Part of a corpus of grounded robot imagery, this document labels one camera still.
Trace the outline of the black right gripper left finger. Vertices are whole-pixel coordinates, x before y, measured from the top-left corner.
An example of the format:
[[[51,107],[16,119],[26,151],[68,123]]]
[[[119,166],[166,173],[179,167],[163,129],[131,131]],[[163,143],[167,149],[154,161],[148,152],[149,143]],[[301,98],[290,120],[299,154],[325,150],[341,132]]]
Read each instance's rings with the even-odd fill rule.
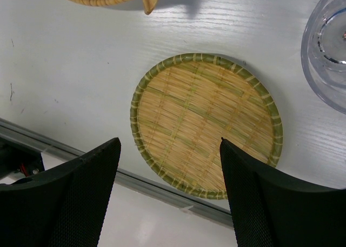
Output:
[[[47,171],[1,184],[1,246],[97,246],[121,142],[113,138]]]

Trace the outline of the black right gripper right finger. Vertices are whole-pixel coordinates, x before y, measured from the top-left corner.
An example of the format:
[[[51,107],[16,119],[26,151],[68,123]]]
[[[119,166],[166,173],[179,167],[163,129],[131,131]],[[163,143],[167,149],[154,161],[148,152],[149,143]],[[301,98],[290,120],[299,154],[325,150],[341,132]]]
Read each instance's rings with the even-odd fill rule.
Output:
[[[222,139],[238,246],[345,246],[345,190],[298,179]]]

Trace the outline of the round green-rimmed bamboo plate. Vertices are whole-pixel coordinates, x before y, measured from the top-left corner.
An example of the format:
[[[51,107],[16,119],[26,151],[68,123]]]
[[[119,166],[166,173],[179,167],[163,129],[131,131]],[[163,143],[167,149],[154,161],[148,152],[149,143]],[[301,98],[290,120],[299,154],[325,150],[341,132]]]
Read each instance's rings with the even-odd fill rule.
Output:
[[[265,86],[243,66],[210,54],[153,66],[133,94],[130,124],[147,165],[172,187],[205,199],[227,198],[223,138],[273,167],[283,148],[282,120]]]

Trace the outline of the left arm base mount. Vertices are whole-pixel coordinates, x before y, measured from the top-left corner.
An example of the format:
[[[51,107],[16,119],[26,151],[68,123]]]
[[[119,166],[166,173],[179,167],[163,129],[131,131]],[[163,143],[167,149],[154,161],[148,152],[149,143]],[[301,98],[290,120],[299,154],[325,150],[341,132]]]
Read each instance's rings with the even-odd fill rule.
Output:
[[[1,184],[15,181],[45,171],[41,152],[1,138]]]

